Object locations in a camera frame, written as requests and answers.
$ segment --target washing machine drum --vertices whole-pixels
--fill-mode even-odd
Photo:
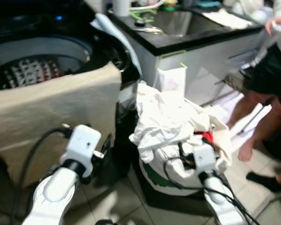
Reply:
[[[0,44],[0,90],[73,74],[90,60],[92,46],[72,37],[36,37]]]

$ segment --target beige cloth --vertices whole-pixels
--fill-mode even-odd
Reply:
[[[0,155],[17,181],[32,145],[41,135],[62,123],[74,127],[90,123],[102,133],[98,150],[115,131],[115,110],[121,74],[112,63],[25,88],[0,91]],[[27,183],[42,178],[58,162],[67,141],[53,135],[32,162]]]

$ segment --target black countertop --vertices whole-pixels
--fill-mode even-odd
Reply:
[[[187,11],[191,12],[192,14],[202,16],[203,12],[218,11],[219,9],[220,7],[215,7],[212,9],[192,8]],[[213,45],[219,42],[258,33],[263,28],[262,25],[254,23],[254,25],[251,27],[243,30],[232,30],[227,27],[220,26],[204,17],[204,19],[208,20],[208,23],[214,23],[214,30],[193,33],[184,37],[174,37],[166,34],[154,35],[150,33],[134,31],[134,29],[137,27],[134,25],[135,19],[131,16],[117,17],[113,14],[109,14],[108,16],[124,32],[134,38],[138,43],[144,46],[155,56],[180,50],[189,51],[207,45]]]

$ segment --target hand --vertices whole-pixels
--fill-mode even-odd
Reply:
[[[272,35],[272,23],[281,24],[281,17],[276,17],[271,19],[266,23],[266,32],[271,36]]]

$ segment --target scissors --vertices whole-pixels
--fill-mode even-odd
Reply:
[[[145,28],[138,28],[134,29],[135,31],[145,32],[145,33],[153,33],[153,34],[163,34],[163,30],[158,27],[145,27]]]

